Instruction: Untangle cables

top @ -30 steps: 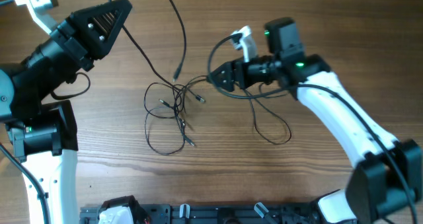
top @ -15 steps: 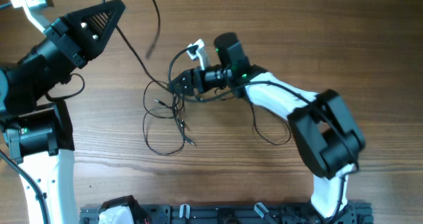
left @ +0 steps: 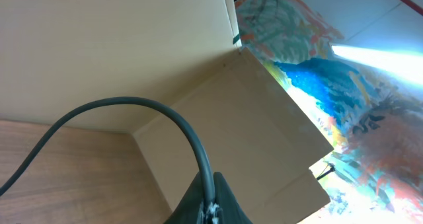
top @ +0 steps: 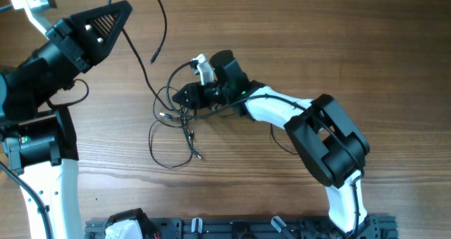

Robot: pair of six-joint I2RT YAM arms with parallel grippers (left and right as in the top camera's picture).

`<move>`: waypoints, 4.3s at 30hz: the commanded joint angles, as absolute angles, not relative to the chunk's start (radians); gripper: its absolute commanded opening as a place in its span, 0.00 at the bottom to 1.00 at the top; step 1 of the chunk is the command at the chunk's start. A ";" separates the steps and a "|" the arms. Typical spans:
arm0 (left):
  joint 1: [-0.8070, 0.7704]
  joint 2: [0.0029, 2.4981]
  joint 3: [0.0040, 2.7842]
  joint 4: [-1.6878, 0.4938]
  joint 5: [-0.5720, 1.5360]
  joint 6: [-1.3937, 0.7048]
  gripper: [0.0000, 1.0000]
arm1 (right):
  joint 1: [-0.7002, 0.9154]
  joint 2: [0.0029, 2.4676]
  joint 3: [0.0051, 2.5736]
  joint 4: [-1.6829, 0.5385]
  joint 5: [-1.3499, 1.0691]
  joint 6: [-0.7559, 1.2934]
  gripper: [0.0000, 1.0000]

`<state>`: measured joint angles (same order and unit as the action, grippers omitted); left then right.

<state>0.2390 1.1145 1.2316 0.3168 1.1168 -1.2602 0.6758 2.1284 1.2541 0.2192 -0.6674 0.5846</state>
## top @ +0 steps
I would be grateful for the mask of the black cable white plug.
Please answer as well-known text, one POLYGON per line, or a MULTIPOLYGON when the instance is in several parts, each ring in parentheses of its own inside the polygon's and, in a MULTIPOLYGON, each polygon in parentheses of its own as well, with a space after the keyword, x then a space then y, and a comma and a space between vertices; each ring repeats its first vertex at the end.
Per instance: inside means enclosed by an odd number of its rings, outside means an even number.
POLYGON ((168 113, 161 112, 159 116, 156 115, 156 102, 158 101, 159 94, 163 91, 167 90, 166 87, 162 87, 157 93, 156 97, 154 99, 154 103, 152 105, 152 113, 155 117, 155 121, 151 124, 151 127, 149 129, 148 134, 148 144, 149 144, 149 152, 151 154, 151 158, 159 165, 164 168, 179 168, 181 166, 184 166, 191 162, 191 160, 196 157, 199 160, 203 160, 204 157, 194 148, 194 132, 188 128, 188 122, 190 121, 187 117, 184 116, 172 116, 168 113), (156 160, 155 156, 153 155, 153 146, 152 146, 152 128, 156 123, 161 123, 162 125, 169 127, 169 128, 177 128, 181 129, 183 132, 183 135, 185 136, 185 140, 187 143, 187 148, 190 151, 190 156, 187 159, 187 161, 184 161, 181 164, 178 165, 163 165, 159 161, 156 160))

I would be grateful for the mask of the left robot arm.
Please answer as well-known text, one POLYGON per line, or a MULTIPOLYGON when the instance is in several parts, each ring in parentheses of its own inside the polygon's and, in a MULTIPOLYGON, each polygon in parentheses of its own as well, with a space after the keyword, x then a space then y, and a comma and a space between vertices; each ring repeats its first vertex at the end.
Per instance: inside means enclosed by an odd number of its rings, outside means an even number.
POLYGON ((132 6, 118 1, 44 30, 46 43, 1 71, 1 169, 20 187, 33 238, 82 238, 77 136, 68 104, 48 104, 111 53, 132 6))

